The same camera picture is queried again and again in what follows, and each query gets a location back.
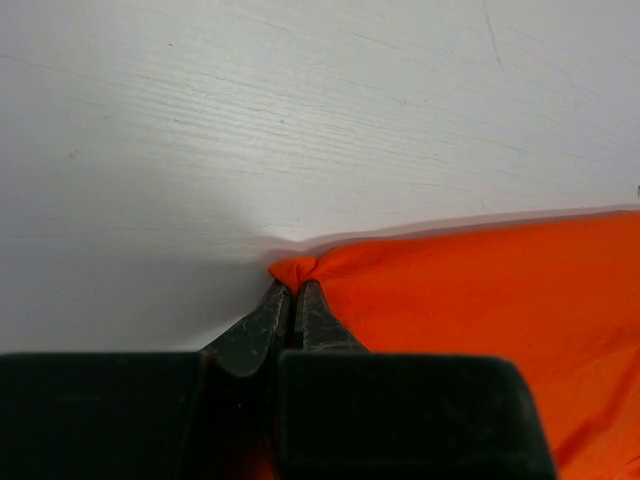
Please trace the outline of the orange t shirt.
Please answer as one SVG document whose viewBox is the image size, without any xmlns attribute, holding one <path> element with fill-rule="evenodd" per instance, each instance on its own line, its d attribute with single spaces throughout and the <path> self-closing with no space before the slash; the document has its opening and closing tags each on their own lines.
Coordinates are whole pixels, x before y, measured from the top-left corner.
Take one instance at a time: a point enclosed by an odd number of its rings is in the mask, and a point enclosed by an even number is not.
<svg viewBox="0 0 640 480">
<path fill-rule="evenodd" d="M 639 475 L 639 216 L 376 240 L 271 265 L 376 352 L 494 355 L 529 384 L 564 479 Z"/>
</svg>

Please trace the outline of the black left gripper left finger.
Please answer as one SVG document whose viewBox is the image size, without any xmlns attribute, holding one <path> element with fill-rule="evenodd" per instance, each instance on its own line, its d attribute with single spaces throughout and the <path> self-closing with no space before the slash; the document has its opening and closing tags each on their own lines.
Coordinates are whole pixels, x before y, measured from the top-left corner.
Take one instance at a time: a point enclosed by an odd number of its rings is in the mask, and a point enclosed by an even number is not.
<svg viewBox="0 0 640 480">
<path fill-rule="evenodd" d="M 284 348 L 293 306 L 290 289 L 274 281 L 256 308 L 202 352 L 231 376 L 254 376 Z"/>
</svg>

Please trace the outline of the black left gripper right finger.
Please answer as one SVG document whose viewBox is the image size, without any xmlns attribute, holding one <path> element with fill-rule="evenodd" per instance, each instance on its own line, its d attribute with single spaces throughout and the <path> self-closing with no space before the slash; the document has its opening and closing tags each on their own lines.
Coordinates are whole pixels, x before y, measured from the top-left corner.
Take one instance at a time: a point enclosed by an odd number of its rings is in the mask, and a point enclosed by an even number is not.
<svg viewBox="0 0 640 480">
<path fill-rule="evenodd" d="M 317 281 L 305 282 L 298 292 L 293 345 L 309 352 L 367 352 L 332 313 Z"/>
</svg>

